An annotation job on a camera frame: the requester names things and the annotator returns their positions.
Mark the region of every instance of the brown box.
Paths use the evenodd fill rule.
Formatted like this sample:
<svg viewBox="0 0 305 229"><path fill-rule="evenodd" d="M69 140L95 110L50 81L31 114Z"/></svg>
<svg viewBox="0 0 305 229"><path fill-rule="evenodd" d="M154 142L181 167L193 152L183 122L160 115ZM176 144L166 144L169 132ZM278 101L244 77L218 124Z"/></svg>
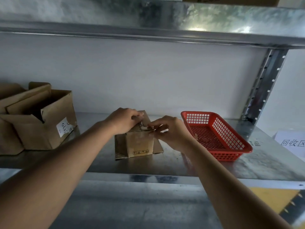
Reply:
<svg viewBox="0 0 305 229"><path fill-rule="evenodd" d="M204 2L226 5L277 6L279 0L183 0L187 2Z"/></svg>
<svg viewBox="0 0 305 229"><path fill-rule="evenodd" d="M54 149L77 126L72 92L51 90L51 85L6 110L9 114L0 117L14 125L27 150Z"/></svg>
<svg viewBox="0 0 305 229"><path fill-rule="evenodd" d="M16 83L0 83L0 114L6 114L6 107L20 100L39 93L47 88L47 83L29 83L29 90L25 90ZM11 123L0 119L0 155L16 155L24 147Z"/></svg>
<svg viewBox="0 0 305 229"><path fill-rule="evenodd" d="M126 146L129 158L145 156L153 154L153 136L149 136L153 129L147 128L150 122L148 115L145 111L142 123L134 126L129 132L126 133Z"/></svg>

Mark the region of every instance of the corrugated cardboard edge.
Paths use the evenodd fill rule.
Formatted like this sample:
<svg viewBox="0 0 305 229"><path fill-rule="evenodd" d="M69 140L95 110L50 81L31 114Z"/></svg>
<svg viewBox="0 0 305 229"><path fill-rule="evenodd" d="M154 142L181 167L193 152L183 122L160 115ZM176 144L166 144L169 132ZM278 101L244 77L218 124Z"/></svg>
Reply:
<svg viewBox="0 0 305 229"><path fill-rule="evenodd" d="M119 134L114 136L114 152L115 159L125 159L128 158L127 146L126 146L126 134ZM154 138L153 142L153 154L163 153L164 150L158 139Z"/></svg>

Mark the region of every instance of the wall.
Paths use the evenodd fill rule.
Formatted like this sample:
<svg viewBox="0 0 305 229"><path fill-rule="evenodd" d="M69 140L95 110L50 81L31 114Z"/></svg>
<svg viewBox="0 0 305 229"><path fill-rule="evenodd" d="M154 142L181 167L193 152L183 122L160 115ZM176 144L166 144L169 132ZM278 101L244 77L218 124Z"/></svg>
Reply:
<svg viewBox="0 0 305 229"><path fill-rule="evenodd" d="M305 112L305 50L289 50L257 127L270 136L280 129L303 129Z"/></svg>
<svg viewBox="0 0 305 229"><path fill-rule="evenodd" d="M80 112L118 107L179 116L241 115L265 49L187 43L0 34L0 81L50 82L73 91Z"/></svg>

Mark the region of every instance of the person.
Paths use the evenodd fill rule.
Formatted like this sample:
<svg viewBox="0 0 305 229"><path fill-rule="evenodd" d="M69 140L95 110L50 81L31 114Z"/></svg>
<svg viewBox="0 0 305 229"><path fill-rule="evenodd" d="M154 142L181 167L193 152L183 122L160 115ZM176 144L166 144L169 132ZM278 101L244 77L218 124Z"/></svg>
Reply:
<svg viewBox="0 0 305 229"><path fill-rule="evenodd" d="M48 228L106 142L116 134L128 132L142 119L135 109L119 108L50 156L2 183L0 228ZM181 120L164 116L149 126L155 129L154 137L190 159L223 228L290 228L198 143Z"/></svg>

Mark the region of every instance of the red basket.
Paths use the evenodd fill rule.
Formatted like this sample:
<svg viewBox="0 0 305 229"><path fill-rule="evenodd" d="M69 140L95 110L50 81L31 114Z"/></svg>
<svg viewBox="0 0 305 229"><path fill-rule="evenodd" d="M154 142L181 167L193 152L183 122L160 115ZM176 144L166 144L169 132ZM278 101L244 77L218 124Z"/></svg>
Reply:
<svg viewBox="0 0 305 229"><path fill-rule="evenodd" d="M244 153L251 153L246 142L224 119L214 112L181 112L189 132L218 161L233 162Z"/></svg>

